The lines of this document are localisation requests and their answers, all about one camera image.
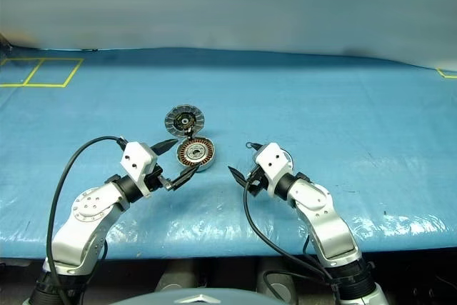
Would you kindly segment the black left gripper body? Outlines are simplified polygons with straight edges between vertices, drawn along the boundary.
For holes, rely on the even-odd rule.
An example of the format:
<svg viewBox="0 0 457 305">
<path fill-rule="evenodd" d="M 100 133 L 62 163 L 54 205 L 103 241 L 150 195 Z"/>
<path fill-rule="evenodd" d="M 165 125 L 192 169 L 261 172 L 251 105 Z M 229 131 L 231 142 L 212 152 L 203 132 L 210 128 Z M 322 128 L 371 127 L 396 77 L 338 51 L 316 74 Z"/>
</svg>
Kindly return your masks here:
<svg viewBox="0 0 457 305">
<path fill-rule="evenodd" d="M 150 192 L 154 192 L 157 189 L 164 188 L 167 191 L 172 189 L 172 183 L 170 179 L 165 178 L 163 175 L 163 169 L 156 164 L 151 173 L 145 175 L 144 183 Z"/>
</svg>

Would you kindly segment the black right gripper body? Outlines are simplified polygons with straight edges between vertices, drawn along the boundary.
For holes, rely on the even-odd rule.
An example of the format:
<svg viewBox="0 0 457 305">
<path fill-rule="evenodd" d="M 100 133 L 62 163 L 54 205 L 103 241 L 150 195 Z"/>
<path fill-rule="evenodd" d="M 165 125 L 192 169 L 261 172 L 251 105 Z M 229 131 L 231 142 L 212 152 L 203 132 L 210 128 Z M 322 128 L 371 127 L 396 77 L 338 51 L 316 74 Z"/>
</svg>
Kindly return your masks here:
<svg viewBox="0 0 457 305">
<path fill-rule="evenodd" d="M 246 189 L 252 196 L 257 196 L 261 191 L 267 190 L 268 179 L 264 170 L 256 166 L 247 176 Z"/>
</svg>

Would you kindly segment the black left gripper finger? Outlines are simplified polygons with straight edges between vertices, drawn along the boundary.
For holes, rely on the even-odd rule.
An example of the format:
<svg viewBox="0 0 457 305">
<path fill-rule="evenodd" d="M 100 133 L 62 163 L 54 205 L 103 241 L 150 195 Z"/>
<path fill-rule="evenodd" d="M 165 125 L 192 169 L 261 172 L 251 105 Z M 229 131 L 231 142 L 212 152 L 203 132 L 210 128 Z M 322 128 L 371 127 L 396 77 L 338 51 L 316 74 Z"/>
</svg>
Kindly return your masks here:
<svg viewBox="0 0 457 305">
<path fill-rule="evenodd" d="M 194 176 L 197 170 L 197 166 L 189 166 L 188 168 L 184 169 L 176 179 L 164 179 L 162 181 L 162 185 L 167 191 L 175 191 L 178 188 L 182 187 L 186 182 L 188 182 Z"/>
<path fill-rule="evenodd" d="M 168 150 L 170 150 L 173 146 L 178 143 L 178 139 L 167 139 L 165 141 L 160 141 L 157 144 L 154 144 L 150 147 L 150 149 L 157 155 L 160 156 L 165 154 Z"/>
</svg>

